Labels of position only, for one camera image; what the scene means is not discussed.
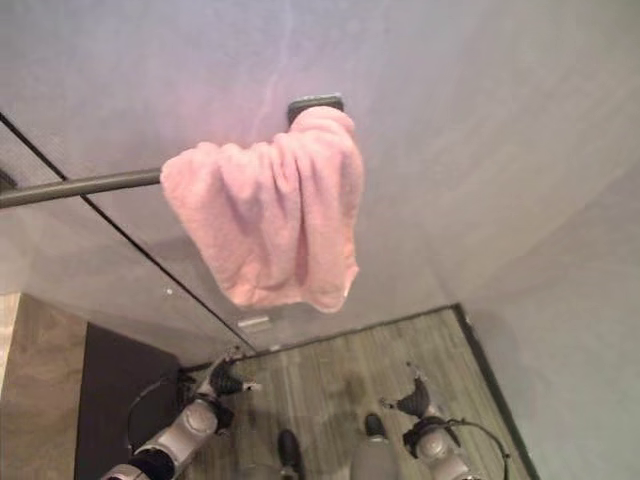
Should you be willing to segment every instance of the pink towel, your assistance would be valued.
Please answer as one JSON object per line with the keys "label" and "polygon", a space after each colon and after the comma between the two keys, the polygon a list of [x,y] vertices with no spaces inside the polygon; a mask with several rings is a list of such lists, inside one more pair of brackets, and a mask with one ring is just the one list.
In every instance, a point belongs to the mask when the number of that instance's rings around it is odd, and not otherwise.
{"label": "pink towel", "polygon": [[344,303],[363,189],[353,129],[345,113],[314,107],[270,144],[204,142],[162,168],[167,200],[236,305]]}

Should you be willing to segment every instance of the wooden floor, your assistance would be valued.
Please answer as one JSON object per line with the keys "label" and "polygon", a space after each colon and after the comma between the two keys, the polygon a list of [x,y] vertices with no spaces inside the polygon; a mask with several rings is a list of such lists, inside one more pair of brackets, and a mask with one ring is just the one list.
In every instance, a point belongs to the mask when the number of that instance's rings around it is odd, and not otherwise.
{"label": "wooden floor", "polygon": [[[307,478],[348,479],[368,412],[382,416],[403,478],[430,478],[427,468],[402,447],[402,433],[412,420],[378,404],[382,396],[397,399],[411,391],[407,361],[437,385],[453,416],[480,422],[498,434],[513,454],[511,478],[529,478],[450,310],[245,360],[238,372],[263,383],[264,390],[236,397],[231,435],[214,439],[183,478],[230,479],[252,464],[277,465],[278,431],[291,428],[302,446]],[[501,459],[493,444],[471,429],[460,430],[460,436],[479,472],[501,479]]]}

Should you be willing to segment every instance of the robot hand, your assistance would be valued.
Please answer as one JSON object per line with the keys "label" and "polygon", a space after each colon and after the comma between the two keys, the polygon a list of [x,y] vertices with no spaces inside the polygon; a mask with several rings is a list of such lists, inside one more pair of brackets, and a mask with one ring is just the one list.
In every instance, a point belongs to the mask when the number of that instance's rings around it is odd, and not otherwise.
{"label": "robot hand", "polygon": [[221,398],[259,390],[260,385],[233,375],[232,366],[243,355],[239,348],[223,355],[207,370],[189,404],[164,430],[138,448],[126,464],[114,467],[105,480],[172,480],[214,434],[227,431],[233,412]]}
{"label": "robot hand", "polygon": [[407,451],[427,465],[435,480],[478,479],[471,472],[469,461],[458,436],[445,418],[445,408],[434,401],[426,385],[426,377],[415,366],[413,392],[396,402],[380,399],[383,408],[399,410],[418,420],[402,435]]}

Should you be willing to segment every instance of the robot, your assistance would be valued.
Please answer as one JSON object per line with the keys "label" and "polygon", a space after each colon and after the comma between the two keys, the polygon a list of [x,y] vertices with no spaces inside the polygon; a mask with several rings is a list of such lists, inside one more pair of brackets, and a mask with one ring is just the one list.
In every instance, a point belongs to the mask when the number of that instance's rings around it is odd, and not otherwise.
{"label": "robot", "polygon": [[[175,421],[138,448],[126,464],[117,465],[101,480],[173,480],[190,463],[195,453],[211,437],[226,431],[234,414],[221,399],[243,391],[258,390],[260,385],[233,376],[232,365],[238,355],[227,354],[207,371],[195,389],[192,401]],[[412,393],[397,402],[380,399],[381,406],[417,418],[403,435],[408,453],[424,462],[434,480],[483,480],[474,473],[464,448],[455,433],[461,426],[479,428],[496,442],[504,460],[504,479],[508,480],[509,454],[500,441],[481,425],[465,420],[448,419],[446,409],[434,400],[426,385],[426,377],[411,364],[414,371]],[[367,439],[356,449],[351,478],[354,480],[398,479],[399,468],[393,449],[379,416],[365,419]],[[278,438],[281,469],[253,472],[251,478],[304,478],[299,446],[293,432],[285,430]]]}

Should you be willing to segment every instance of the cable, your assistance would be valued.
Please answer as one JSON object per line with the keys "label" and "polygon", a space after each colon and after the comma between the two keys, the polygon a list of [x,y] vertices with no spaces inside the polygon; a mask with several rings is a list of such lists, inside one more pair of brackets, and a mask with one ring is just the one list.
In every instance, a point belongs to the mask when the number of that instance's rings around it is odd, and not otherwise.
{"label": "cable", "polygon": [[138,394],[138,396],[133,400],[133,402],[131,402],[131,404],[129,405],[129,410],[127,411],[127,427],[125,431],[125,440],[127,442],[127,448],[129,449],[129,455],[133,455],[134,452],[136,451],[136,448],[133,445],[133,442],[131,441],[131,414],[133,413],[136,405],[138,405],[138,403],[140,403],[142,399],[144,399],[151,392],[155,391],[158,387],[161,387],[162,385],[171,384],[171,383],[173,383],[171,378],[169,378],[167,375],[163,375],[158,380],[156,380],[155,382],[153,382],[152,384],[144,388],[144,390],[142,390]]}
{"label": "cable", "polygon": [[500,455],[502,457],[502,465],[503,465],[503,480],[509,480],[509,460],[511,459],[511,454],[507,451],[502,441],[498,438],[498,436],[493,433],[491,430],[486,428],[483,425],[475,422],[469,422],[464,418],[450,418],[446,420],[442,425],[429,425],[424,430],[422,430],[422,435],[426,435],[430,432],[434,432],[436,430],[443,430],[446,428],[458,428],[458,427],[474,427],[483,432],[486,436],[488,436],[498,447],[500,451]]}

